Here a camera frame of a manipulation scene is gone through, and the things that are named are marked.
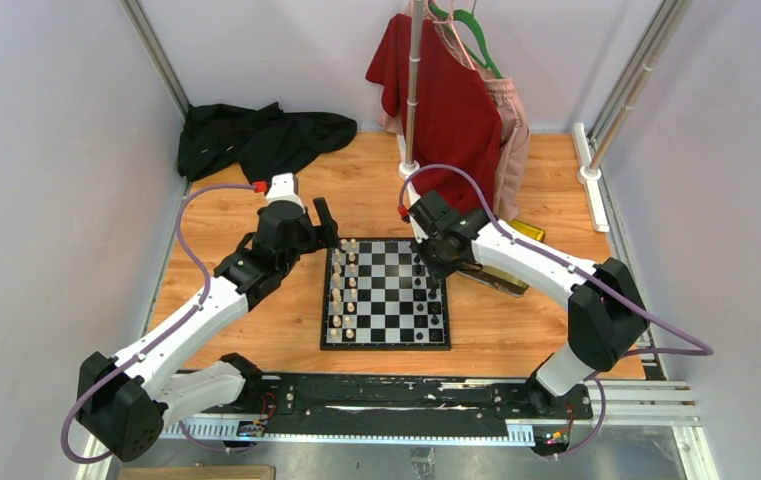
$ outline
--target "clothes hanger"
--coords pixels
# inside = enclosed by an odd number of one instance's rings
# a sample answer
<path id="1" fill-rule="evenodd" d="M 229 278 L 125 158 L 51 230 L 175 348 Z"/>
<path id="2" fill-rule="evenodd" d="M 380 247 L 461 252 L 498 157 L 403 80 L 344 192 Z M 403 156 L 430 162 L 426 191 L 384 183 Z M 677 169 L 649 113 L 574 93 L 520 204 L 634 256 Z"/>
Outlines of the clothes hanger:
<path id="1" fill-rule="evenodd" d="M 448 12 L 439 8 L 434 2 L 428 1 L 427 4 L 430 7 L 430 12 L 433 13 L 433 15 L 436 15 L 439 20 L 447 20 L 449 15 Z M 495 78 L 504 78 L 498 70 L 498 67 L 495 65 L 495 62 L 492 61 L 492 57 L 489 56 L 489 50 L 486 48 L 486 36 L 483 34 L 483 29 L 480 27 L 480 23 L 474 18 L 474 15 L 466 10 L 459 9 L 454 10 L 453 18 L 468 27 L 469 30 L 471 30 L 471 33 L 474 34 L 474 39 L 477 41 L 477 47 L 483 55 L 483 60 L 478 58 L 471 49 L 465 47 L 471 58 L 481 67 L 491 70 L 492 73 L 495 74 Z"/>

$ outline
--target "black garment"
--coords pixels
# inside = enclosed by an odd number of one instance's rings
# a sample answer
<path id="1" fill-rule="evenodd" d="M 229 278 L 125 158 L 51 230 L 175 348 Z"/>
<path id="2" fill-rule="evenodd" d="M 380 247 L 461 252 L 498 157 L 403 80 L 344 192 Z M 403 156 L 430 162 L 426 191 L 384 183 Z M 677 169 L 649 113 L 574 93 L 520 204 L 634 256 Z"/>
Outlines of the black garment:
<path id="1" fill-rule="evenodd" d="M 231 105 L 191 107 L 180 134 L 177 171 L 189 180 L 239 162 L 248 181 L 296 173 L 320 153 L 347 146 L 356 122 L 335 113 L 283 113 L 277 103 L 260 110 Z"/>

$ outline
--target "wooden tabletop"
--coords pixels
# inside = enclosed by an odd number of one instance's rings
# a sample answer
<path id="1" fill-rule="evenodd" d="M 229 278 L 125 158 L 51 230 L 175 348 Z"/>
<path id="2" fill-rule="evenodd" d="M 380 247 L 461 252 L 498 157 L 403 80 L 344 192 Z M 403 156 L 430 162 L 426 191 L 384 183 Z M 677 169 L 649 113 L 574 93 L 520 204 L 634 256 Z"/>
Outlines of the wooden tabletop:
<path id="1" fill-rule="evenodd" d="M 300 196 L 325 197 L 342 238 L 411 237 L 395 209 L 401 180 L 395 137 L 361 133 L 347 148 L 321 155 L 298 174 Z M 544 228 L 546 243 L 596 261 L 610 252 L 606 237 L 592 230 L 569 135 L 534 135 L 519 193 L 525 222 Z M 193 190 L 223 182 L 244 182 L 233 165 L 195 182 Z M 260 194 L 216 190 L 187 209 L 185 238 L 210 271 L 256 230 Z M 321 351 L 321 299 L 325 252 L 305 255 L 282 286 L 251 313 L 225 328 L 186 364 L 204 368 L 237 352 L 263 371 L 383 373 L 417 375 L 528 376 L 566 339 L 566 313 L 544 294 L 521 299 L 459 276 L 448 280 L 450 351 Z M 179 308 L 202 285 L 200 272 L 174 247 L 155 306 L 151 328 Z M 608 375 L 644 378 L 637 357 L 622 360 Z"/>

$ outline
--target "red t-shirt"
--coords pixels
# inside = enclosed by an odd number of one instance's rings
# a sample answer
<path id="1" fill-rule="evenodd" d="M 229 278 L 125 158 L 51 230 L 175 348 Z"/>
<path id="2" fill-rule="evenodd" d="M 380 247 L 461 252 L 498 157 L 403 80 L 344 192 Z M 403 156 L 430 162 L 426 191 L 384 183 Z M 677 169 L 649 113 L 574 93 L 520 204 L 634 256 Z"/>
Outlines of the red t-shirt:
<path id="1" fill-rule="evenodd" d="M 406 131 L 409 46 L 412 18 L 395 15 L 386 27 L 365 78 L 383 86 L 381 103 L 389 115 L 401 115 Z M 424 21 L 418 68 L 413 158 L 422 166 L 454 165 L 471 175 L 492 208 L 495 171 L 500 158 L 501 117 L 480 75 L 460 64 Z M 480 201 L 461 176 L 431 170 L 414 180 L 420 194 L 436 190 L 451 207 L 465 214 Z"/>

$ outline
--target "shirt sleeve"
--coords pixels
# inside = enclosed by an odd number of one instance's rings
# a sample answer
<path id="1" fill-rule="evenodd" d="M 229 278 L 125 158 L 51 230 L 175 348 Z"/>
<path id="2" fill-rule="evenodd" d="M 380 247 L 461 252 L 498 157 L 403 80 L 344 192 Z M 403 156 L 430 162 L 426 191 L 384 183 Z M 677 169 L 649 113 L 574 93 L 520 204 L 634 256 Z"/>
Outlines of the shirt sleeve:
<path id="1" fill-rule="evenodd" d="M 399 15 L 389 20 L 386 27 L 386 33 L 380 40 L 380 46 L 368 66 L 368 72 L 365 79 L 371 83 L 377 83 L 383 86 L 383 93 L 380 96 L 380 103 L 383 110 L 392 117 L 400 113 L 401 106 L 401 86 L 398 82 L 398 49 L 401 47 L 398 43 L 398 25 Z"/>

